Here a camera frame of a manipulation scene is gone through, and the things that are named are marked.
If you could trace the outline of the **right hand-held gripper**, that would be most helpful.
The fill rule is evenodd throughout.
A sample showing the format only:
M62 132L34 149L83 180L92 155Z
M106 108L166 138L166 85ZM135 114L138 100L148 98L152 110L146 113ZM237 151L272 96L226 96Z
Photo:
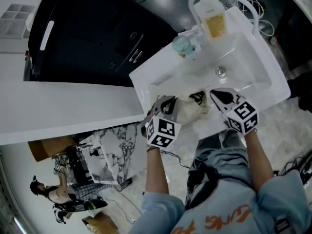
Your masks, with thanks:
M232 88L216 88L210 91L210 97L216 107L223 113L228 126L241 133L248 134L258 124L258 109L249 99L240 97L236 103L237 92ZM225 103L234 103L229 111Z

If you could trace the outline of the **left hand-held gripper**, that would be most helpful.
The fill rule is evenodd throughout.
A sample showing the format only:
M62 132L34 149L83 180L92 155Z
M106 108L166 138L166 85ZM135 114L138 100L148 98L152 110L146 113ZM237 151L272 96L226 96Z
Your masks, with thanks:
M178 98L164 96L159 98L145 118L147 144L158 148L169 148L176 141L181 124L177 123ZM170 104L169 114L163 108Z

